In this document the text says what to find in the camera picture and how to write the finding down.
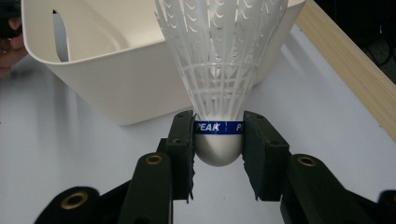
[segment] white plastic basket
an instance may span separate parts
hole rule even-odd
[[[257,82],[268,73],[303,5],[304,0],[289,0]],[[22,0],[25,46],[113,122],[152,119],[191,105],[154,10],[154,0]],[[61,61],[62,47],[66,61]]]

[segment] table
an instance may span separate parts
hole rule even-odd
[[[307,4],[315,9],[313,2]],[[378,77],[366,77],[375,92],[351,87],[356,79],[346,81],[333,64],[343,58],[329,60],[313,45],[304,23],[312,15],[305,10],[292,28],[270,76],[253,89],[247,110],[267,117],[292,153],[321,159],[347,189],[376,201],[383,189],[396,189],[396,144],[366,101],[387,105],[394,90],[386,81],[375,84]],[[379,103],[372,94],[389,98]],[[138,158],[167,136],[175,114],[118,126],[45,65],[26,57],[0,82],[0,223],[33,223],[54,196],[74,186],[105,193],[124,183]],[[384,118],[394,127],[392,116]],[[194,169],[194,200],[175,202],[174,223],[283,223],[279,203],[254,200],[241,158],[221,168],[195,158]]]

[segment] shuttlecock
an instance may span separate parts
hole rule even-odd
[[[194,149],[214,166],[241,153],[243,107],[287,0],[156,0],[157,19],[198,120]]]

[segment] shuttlecock cork base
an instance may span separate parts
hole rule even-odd
[[[195,153],[212,166],[232,163],[242,151],[243,128],[243,121],[195,121]]]

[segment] blue band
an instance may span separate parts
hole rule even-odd
[[[196,120],[194,133],[200,134],[242,134],[244,121],[208,121]]]

